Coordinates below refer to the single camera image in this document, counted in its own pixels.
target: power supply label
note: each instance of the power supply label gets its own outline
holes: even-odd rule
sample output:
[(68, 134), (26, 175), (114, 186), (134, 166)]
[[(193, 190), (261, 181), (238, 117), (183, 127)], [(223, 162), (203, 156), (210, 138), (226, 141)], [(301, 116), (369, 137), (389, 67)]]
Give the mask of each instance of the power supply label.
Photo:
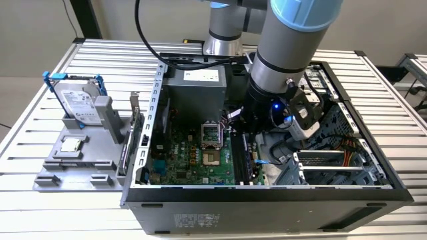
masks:
[(60, 93), (75, 119), (86, 125), (100, 125), (102, 119), (91, 95), (84, 91), (70, 90), (63, 90)]
[(175, 214), (175, 226), (178, 228), (217, 228), (221, 216), (221, 214)]
[(184, 71), (184, 81), (199, 81), (199, 82), (219, 82), (221, 71), (213, 69), (203, 69), (197, 71)]

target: metal slotted worktable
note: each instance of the metal slotted worktable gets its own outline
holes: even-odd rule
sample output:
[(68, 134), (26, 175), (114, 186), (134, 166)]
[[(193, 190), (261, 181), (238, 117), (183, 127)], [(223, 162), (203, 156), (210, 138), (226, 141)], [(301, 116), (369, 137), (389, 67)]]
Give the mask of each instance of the metal slotted worktable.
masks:
[[(154, 44), (158, 52), (201, 54), (199, 44)], [(338, 76), (415, 203), (350, 233), (197, 236), (205, 239), (427, 239), (427, 126), (371, 61), (351, 51), (319, 50)], [(87, 40), (74, 44), (54, 72), (102, 74), (114, 108), (131, 115), (131, 91), (147, 111), (158, 60), (139, 42)], [(0, 238), (140, 238), (140, 224), (120, 209), (122, 193), (39, 193), (34, 180), (63, 129), (64, 111), (43, 86), (0, 145)]]
[(427, 87), (427, 55), (406, 54), (398, 63)]

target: motherboard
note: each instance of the motherboard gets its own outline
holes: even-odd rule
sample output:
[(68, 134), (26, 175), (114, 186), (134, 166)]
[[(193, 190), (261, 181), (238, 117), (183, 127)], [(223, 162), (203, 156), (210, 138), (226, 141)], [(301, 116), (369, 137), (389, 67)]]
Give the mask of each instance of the motherboard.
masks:
[[(237, 185), (231, 133), (223, 131), (222, 127), (218, 129), (219, 131), (214, 126), (205, 126), (205, 134), (195, 129), (172, 130), (170, 151), (154, 158), (150, 178), (152, 185)], [(202, 144), (219, 140), (221, 148), (219, 145), (214, 147)], [(255, 153), (253, 156), (259, 155), (255, 146), (250, 151)], [(265, 185), (263, 174), (253, 182), (255, 185)]]

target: cpu processor chip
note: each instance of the cpu processor chip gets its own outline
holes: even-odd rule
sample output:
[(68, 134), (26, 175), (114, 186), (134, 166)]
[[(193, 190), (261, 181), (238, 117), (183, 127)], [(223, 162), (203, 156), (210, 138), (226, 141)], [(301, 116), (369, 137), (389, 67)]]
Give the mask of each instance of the cpu processor chip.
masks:
[(60, 147), (60, 151), (63, 153), (75, 153), (78, 152), (79, 148), (82, 145), (82, 140), (76, 139), (76, 138), (66, 138), (62, 147)]

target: open computer tower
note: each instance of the open computer tower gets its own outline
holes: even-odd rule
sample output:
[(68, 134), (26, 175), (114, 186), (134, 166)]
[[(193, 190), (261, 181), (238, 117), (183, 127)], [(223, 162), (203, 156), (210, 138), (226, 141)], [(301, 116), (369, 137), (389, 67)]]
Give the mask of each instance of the open computer tower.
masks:
[(326, 62), (299, 82), (311, 104), (307, 81), (327, 100), (314, 135), (234, 131), (249, 65), (187, 72), (159, 63), (122, 198), (148, 234), (349, 232), (414, 201)]

